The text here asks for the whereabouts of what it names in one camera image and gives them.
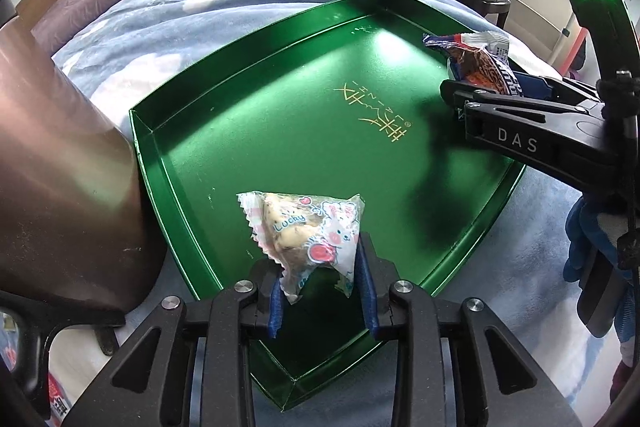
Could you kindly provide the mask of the blue gloved hand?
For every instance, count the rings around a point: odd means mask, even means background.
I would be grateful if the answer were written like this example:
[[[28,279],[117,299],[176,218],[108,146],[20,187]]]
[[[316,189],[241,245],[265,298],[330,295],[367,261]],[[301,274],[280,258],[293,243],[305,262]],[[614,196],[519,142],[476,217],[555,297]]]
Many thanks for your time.
[[[568,213],[565,232],[570,249],[563,279],[580,288],[577,313],[591,335],[614,329],[622,362],[634,366],[637,312],[636,285],[630,270],[618,267],[617,239],[627,232],[627,219],[588,196],[577,199]]]

